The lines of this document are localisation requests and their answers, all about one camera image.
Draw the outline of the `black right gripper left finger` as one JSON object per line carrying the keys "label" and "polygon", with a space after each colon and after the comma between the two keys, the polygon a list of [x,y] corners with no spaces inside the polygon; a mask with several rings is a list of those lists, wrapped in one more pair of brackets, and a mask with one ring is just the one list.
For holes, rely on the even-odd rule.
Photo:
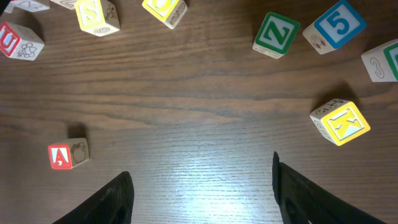
{"label": "black right gripper left finger", "polygon": [[133,204],[132,178],[123,171],[54,224],[131,224]]}

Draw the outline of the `red A block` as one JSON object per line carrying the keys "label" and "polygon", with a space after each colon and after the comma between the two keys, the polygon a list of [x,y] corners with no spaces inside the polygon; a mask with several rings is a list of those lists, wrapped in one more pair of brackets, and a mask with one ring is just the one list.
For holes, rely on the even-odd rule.
{"label": "red A block", "polygon": [[86,138],[70,138],[47,147],[50,166],[54,170],[69,170],[87,162],[90,151]]}

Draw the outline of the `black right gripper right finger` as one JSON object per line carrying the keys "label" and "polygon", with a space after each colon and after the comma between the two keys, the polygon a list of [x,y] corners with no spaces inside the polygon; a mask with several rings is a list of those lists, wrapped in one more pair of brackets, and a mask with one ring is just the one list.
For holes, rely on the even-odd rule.
{"label": "black right gripper right finger", "polygon": [[272,161],[272,188],[284,223],[384,223],[284,164],[276,152]]}

